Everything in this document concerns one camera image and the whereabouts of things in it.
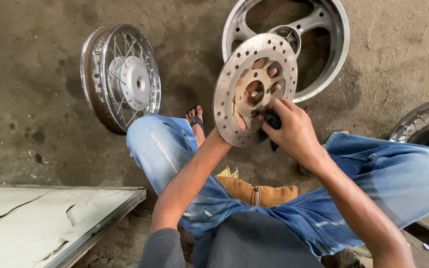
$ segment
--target person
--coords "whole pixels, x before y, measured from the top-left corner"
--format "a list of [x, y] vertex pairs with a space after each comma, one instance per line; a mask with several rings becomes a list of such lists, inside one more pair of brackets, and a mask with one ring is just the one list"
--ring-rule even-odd
[[159, 195], [139, 267], [185, 267], [178, 223], [195, 236], [196, 268], [321, 268], [316, 256], [364, 243], [374, 267], [415, 267], [399, 228], [429, 215], [429, 147], [342, 132], [323, 147], [304, 110], [286, 98], [270, 107], [282, 127], [261, 118], [262, 129], [324, 186], [275, 207], [233, 198], [210, 174], [231, 146], [216, 128], [205, 139], [190, 127], [200, 106], [129, 127], [131, 156]]

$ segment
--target ripped jeans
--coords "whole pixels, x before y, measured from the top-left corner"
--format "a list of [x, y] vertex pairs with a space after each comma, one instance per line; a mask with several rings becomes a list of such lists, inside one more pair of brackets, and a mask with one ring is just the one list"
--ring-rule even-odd
[[[186, 119], [156, 114], [130, 126], [127, 146], [158, 195], [198, 149]], [[325, 149], [398, 228], [429, 215], [428, 147], [336, 132]], [[318, 256], [363, 244], [323, 188], [275, 207], [252, 206], [233, 198], [213, 175], [180, 224], [199, 236], [241, 211], [259, 211], [282, 221]]]

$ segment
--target forearm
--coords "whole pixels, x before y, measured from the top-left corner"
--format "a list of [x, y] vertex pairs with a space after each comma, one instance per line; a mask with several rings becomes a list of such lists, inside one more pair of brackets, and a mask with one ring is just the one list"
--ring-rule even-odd
[[402, 233], [383, 211], [328, 156], [313, 168], [349, 227], [363, 240], [375, 259], [387, 254], [414, 267], [411, 251]]
[[153, 209], [150, 233], [176, 228], [183, 212], [201, 190], [207, 177], [223, 159], [231, 145], [215, 128], [185, 166], [171, 179]]

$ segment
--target dark shirt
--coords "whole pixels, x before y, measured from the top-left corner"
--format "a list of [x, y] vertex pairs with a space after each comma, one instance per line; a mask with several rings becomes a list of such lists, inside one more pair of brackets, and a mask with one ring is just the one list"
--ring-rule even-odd
[[[230, 215], [194, 242], [196, 268], [324, 268], [281, 221], [256, 211]], [[184, 268], [180, 234], [164, 228], [148, 237], [139, 268]]]

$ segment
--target dirty floor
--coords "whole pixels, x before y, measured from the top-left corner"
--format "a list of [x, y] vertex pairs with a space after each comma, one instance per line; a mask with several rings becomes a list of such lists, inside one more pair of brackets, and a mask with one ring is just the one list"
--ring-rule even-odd
[[[84, 39], [101, 25], [138, 27], [160, 67], [160, 114], [181, 116], [198, 103], [208, 112], [209, 131], [223, 26], [235, 2], [0, 1], [0, 184], [148, 188], [148, 199], [77, 265], [136, 267], [156, 200], [125, 137], [99, 125], [86, 103], [79, 75]], [[340, 129], [384, 139], [405, 113], [429, 101], [429, 1], [341, 2], [350, 25], [346, 62], [328, 88], [299, 105], [321, 139]], [[298, 4], [288, 0], [261, 5], [248, 16], [253, 28], [298, 15]], [[301, 194], [320, 186], [296, 171], [294, 159], [272, 154], [268, 143], [231, 149], [216, 172], [226, 166], [255, 185], [296, 185]], [[417, 266], [429, 268], [429, 251], [409, 240]]]

